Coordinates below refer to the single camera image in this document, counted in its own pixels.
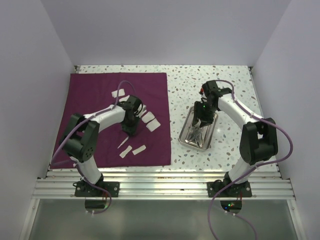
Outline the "steel scissors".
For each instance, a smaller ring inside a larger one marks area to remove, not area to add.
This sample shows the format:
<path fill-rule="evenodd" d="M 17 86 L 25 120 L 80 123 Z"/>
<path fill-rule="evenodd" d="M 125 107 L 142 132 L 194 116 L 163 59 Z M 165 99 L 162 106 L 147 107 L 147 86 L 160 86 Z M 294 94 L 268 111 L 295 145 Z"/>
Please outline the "steel scissors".
<path fill-rule="evenodd" d="M 204 144 L 204 140 L 203 140 L 203 130 L 200 129 L 198 131 L 198 134 L 197 136 L 195 137 L 195 141 L 196 141 L 196 144 L 199 148 L 202 148 L 203 147 L 203 144 Z"/>

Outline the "steel forceps with rings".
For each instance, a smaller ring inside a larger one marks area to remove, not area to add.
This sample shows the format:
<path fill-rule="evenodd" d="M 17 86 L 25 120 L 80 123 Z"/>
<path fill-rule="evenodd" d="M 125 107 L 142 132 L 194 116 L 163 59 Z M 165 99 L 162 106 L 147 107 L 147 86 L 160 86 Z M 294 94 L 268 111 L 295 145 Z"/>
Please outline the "steel forceps with rings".
<path fill-rule="evenodd" d="M 197 145 L 197 134 L 198 129 L 196 127 L 189 127 L 185 137 L 185 142 L 190 145 Z"/>

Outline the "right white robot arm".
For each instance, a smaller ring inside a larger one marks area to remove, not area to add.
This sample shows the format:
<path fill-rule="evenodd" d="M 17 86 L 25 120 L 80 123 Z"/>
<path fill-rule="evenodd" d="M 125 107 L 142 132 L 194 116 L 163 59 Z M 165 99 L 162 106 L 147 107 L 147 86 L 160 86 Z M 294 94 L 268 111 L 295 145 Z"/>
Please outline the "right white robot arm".
<path fill-rule="evenodd" d="M 223 180 L 216 180 L 210 188 L 228 197 L 240 194 L 248 186 L 248 177 L 258 163 L 268 161 L 278 152 L 277 130 L 272 118 L 255 115 L 236 100 L 234 90 L 220 88 L 215 80 L 201 86 L 201 100 L 194 103 L 192 127 L 202 129 L 214 122 L 216 112 L 226 113 L 240 128 L 240 158 Z"/>

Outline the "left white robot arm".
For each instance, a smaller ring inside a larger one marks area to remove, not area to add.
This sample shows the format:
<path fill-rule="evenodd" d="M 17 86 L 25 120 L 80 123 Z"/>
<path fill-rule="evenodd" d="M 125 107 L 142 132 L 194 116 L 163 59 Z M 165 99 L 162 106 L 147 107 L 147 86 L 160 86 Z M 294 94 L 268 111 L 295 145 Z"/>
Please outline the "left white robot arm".
<path fill-rule="evenodd" d="M 138 97 L 129 95 L 125 101 L 116 101 L 103 110 L 86 115 L 73 114 L 53 156 L 63 150 L 75 162 L 82 180 L 87 182 L 87 192 L 95 197 L 101 195 L 104 190 L 101 182 L 103 175 L 94 159 L 99 133 L 120 124 L 124 133 L 134 136 L 140 122 L 139 114 L 145 109 Z"/>

